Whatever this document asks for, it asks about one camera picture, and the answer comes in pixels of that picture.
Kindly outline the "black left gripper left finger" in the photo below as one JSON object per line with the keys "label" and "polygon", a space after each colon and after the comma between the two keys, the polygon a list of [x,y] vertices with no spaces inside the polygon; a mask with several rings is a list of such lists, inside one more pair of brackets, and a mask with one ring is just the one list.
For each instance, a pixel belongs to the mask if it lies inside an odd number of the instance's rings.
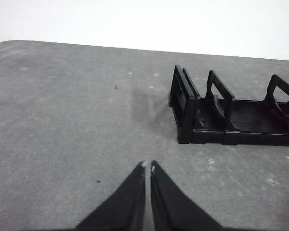
{"label": "black left gripper left finger", "polygon": [[144,213],[145,164],[141,161],[76,230],[142,230]]}

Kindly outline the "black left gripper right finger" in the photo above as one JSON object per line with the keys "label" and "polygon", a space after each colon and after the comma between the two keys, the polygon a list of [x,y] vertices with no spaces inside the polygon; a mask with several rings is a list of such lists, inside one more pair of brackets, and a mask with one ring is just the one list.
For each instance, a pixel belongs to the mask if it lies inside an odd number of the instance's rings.
{"label": "black left gripper right finger", "polygon": [[188,198],[156,160],[151,162],[151,206],[156,230],[221,230]]}

